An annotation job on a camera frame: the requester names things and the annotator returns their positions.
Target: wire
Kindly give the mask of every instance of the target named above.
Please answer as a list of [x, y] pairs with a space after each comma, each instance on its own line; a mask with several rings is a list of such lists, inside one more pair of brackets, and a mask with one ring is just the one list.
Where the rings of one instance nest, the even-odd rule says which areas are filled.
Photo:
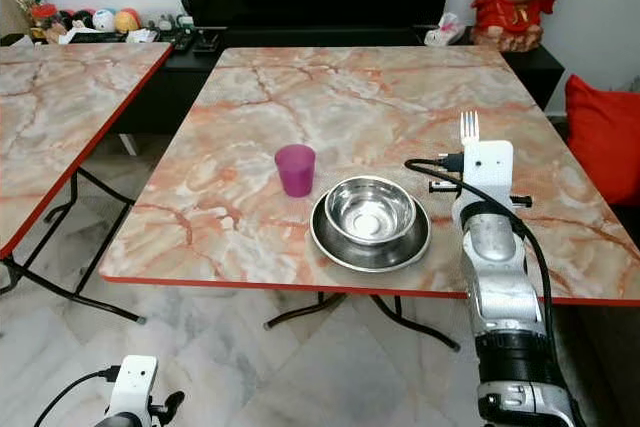
[[555, 334], [553, 331], [553, 300], [551, 297], [551, 280], [549, 277], [549, 267], [547, 265], [547, 261], [544, 257], [544, 253], [542, 252], [542, 248], [540, 247], [540, 244], [538, 243], [538, 239], [536, 239], [536, 237], [533, 235], [533, 232], [531, 232], [531, 230], [529, 229], [529, 227], [527, 227], [527, 224], [525, 224], [522, 219], [520, 219], [520, 217], [518, 217], [517, 215], [515, 215], [513, 212], [511, 212], [507, 207], [505, 207], [504, 205], [502, 205], [500, 202], [498, 202], [496, 199], [494, 199], [493, 197], [491, 197], [489, 194], [483, 192], [482, 190], [467, 184], [466, 182], [463, 182], [460, 179], [456, 179], [455, 177], [451, 176], [451, 175], [447, 175], [443, 172], [434, 170], [434, 169], [430, 169], [428, 167], [424, 167], [424, 165], [436, 165], [436, 166], [441, 166], [442, 165], [442, 161], [441, 160], [430, 160], [430, 159], [410, 159], [407, 160], [404, 163], [404, 166], [409, 169], [409, 170], [413, 170], [415, 172], [420, 172], [422, 174], [426, 174], [426, 175], [430, 175], [432, 177], [435, 177], [437, 179], [440, 180], [445, 180], [447, 182], [451, 182], [454, 185], [457, 185], [458, 187], [465, 189], [469, 192], [471, 192], [474, 195], [477, 195], [478, 197], [480, 197], [481, 199], [485, 200], [486, 202], [489, 202], [491, 205], [493, 205], [501, 214], [505, 215], [506, 217], [508, 217], [513, 223], [515, 223], [515, 225], [520, 228], [522, 230], [522, 233], [524, 234], [524, 236], [529, 240], [529, 243], [531, 244], [531, 247], [533, 248], [533, 252], [535, 253], [536, 259], [538, 260], [538, 266], [540, 267], [540, 274], [542, 276], [542, 295], [544, 297], [544, 314], [545, 314], [545, 327], [546, 327], [546, 332], [547, 332], [547, 338], [549, 340], [549, 345], [551, 347], [550, 351], [551, 351], [551, 358], [553, 360], [553, 362], [556, 364], [557, 368], [558, 368], [558, 372], [560, 373], [560, 377], [562, 378], [563, 383], [565, 384], [565, 387], [567, 388], [567, 392], [569, 394], [570, 400], [571, 400], [571, 406], [572, 406], [572, 410], [574, 413], [574, 416], [576, 417], [576, 422], [578, 423], [579, 426], [586, 426], [583, 418], [582, 418], [582, 414], [580, 413], [580, 409], [578, 407], [578, 403], [577, 401], [573, 398], [573, 395], [571, 395], [571, 392], [569, 392], [569, 388], [567, 386], [567, 382], [564, 379], [564, 376], [562, 375], [562, 370], [560, 369], [560, 364], [558, 363], [558, 352], [557, 352], [557, 346], [556, 346], [556, 339], [555, 339]]
[[62, 399], [62, 397], [67, 395], [69, 393], [69, 391], [71, 389], [73, 389], [76, 385], [81, 384], [82, 382], [84, 382], [86, 380], [93, 379], [95, 377], [104, 377], [105, 379], [107, 379], [107, 382], [115, 382], [119, 371], [120, 371], [120, 366], [119, 365], [112, 365], [108, 369], [98, 370], [98, 371], [93, 372], [91, 374], [87, 374], [85, 376], [82, 376], [78, 380], [73, 381], [72, 383], [67, 385], [62, 390], [62, 392], [60, 392], [58, 395], [56, 395], [56, 397], [51, 402], [49, 402], [49, 405], [47, 405], [47, 407], [42, 411], [42, 413], [40, 414], [40, 417], [38, 417], [38, 420], [36, 420], [36, 423], [33, 424], [33, 427], [40, 427], [40, 424], [42, 424], [42, 421], [47, 416], [47, 414], [49, 412], [51, 412], [51, 409], [53, 409], [55, 407], [55, 405], [60, 401], [60, 399]]

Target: stainless steel plate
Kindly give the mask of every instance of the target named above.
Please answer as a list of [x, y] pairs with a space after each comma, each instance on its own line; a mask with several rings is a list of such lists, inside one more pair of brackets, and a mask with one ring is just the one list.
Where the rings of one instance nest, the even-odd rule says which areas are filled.
[[370, 175], [338, 183], [327, 194], [324, 209], [334, 229], [364, 245], [403, 237], [416, 218], [413, 199], [402, 187]]
[[420, 203], [413, 199], [416, 219], [400, 239], [379, 245], [361, 245], [338, 232], [325, 214], [324, 194], [311, 213], [311, 236], [318, 248], [335, 263], [359, 272], [391, 272], [407, 267], [424, 255], [431, 240], [431, 221]]

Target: marble-patterned table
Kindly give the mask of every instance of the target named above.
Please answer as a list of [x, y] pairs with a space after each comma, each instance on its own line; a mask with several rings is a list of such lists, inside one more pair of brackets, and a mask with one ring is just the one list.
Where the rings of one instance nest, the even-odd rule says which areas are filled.
[[169, 52], [167, 43], [0, 49], [0, 258]]
[[[453, 196], [429, 194], [406, 159], [460, 150], [460, 112], [515, 147], [514, 192], [559, 303], [640, 305], [640, 254], [500, 54], [481, 47], [230, 49], [111, 244], [110, 281], [462, 297]], [[317, 152], [311, 195], [287, 197], [273, 155]], [[333, 264], [308, 228], [340, 179], [402, 184], [433, 222], [423, 260], [387, 274]], [[533, 258], [529, 272], [540, 285]]]

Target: red table edge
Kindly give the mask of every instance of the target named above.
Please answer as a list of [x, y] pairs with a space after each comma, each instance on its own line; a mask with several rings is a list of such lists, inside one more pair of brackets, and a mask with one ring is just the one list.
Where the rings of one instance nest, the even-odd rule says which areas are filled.
[[16, 233], [13, 234], [13, 237], [9, 239], [9, 242], [7, 242], [2, 247], [2, 249], [0, 249], [0, 259], [5, 258], [7, 255], [13, 252], [13, 249], [20, 243], [20, 241], [27, 234], [27, 232], [29, 232], [29, 229], [33, 227], [33, 224], [36, 222], [36, 220], [38, 220], [38, 217], [40, 217], [42, 212], [49, 205], [49, 202], [53, 200], [55, 195], [60, 191], [60, 189], [67, 182], [67, 180], [69, 180], [71, 175], [76, 171], [76, 169], [80, 166], [80, 164], [82, 164], [82, 162], [84, 162], [84, 160], [89, 156], [89, 154], [98, 144], [98, 142], [100, 142], [102, 137], [104, 137], [104, 134], [107, 133], [107, 130], [109, 130], [109, 128], [113, 125], [113, 123], [124, 111], [124, 109], [126, 109], [127, 106], [131, 103], [131, 101], [138, 95], [138, 92], [140, 92], [142, 87], [144, 87], [144, 85], [149, 81], [151, 76], [156, 73], [156, 71], [160, 68], [162, 64], [164, 64], [165, 60], [167, 60], [167, 57], [169, 57], [169, 54], [171, 53], [172, 49], [173, 47], [171, 45], [167, 46], [167, 49], [162, 54], [162, 56], [151, 66], [151, 68], [142, 77], [142, 79], [140, 79], [140, 81], [133, 88], [133, 90], [129, 92], [129, 95], [127, 95], [127, 97], [122, 101], [120, 106], [113, 112], [113, 114], [111, 114], [111, 117], [107, 119], [107, 121], [100, 128], [100, 130], [98, 130], [96, 135], [93, 136], [93, 138], [87, 143], [84, 149], [80, 151], [80, 153], [75, 158], [75, 160], [71, 162], [69, 167], [67, 167], [67, 169], [62, 173], [62, 175], [56, 181], [56, 183], [53, 184], [53, 187], [51, 187], [51, 189], [49, 189], [49, 191], [44, 195], [44, 197], [42, 197], [40, 202], [36, 205], [35, 209], [33, 209], [33, 212], [31, 212], [31, 215], [29, 215], [29, 217], [27, 217], [27, 219], [22, 223], [20, 228], [16, 230]]
[[[466, 292], [436, 292], [398, 289], [375, 289], [366, 287], [342, 287], [339, 285], [292, 285], [292, 284], [266, 284], [249, 282], [231, 282], [217, 280], [173, 280], [153, 279], [148, 277], [112, 277], [100, 272], [100, 277], [108, 282], [120, 284], [146, 284], [146, 285], [170, 285], [182, 287], [221, 287], [232, 289], [261, 289], [261, 290], [291, 290], [303, 292], [331, 292], [340, 294], [358, 295], [399, 295], [403, 297], [428, 297], [437, 299], [466, 299]], [[601, 307], [640, 307], [640, 299], [588, 299], [581, 297], [554, 297], [554, 305], [578, 305]]]

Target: purple cup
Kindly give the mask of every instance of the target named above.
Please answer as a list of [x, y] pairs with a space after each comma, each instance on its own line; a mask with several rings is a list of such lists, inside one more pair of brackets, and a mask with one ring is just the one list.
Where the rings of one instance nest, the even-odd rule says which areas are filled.
[[309, 195], [313, 186], [316, 153], [311, 147], [292, 144], [276, 153], [276, 165], [282, 186], [291, 197]]

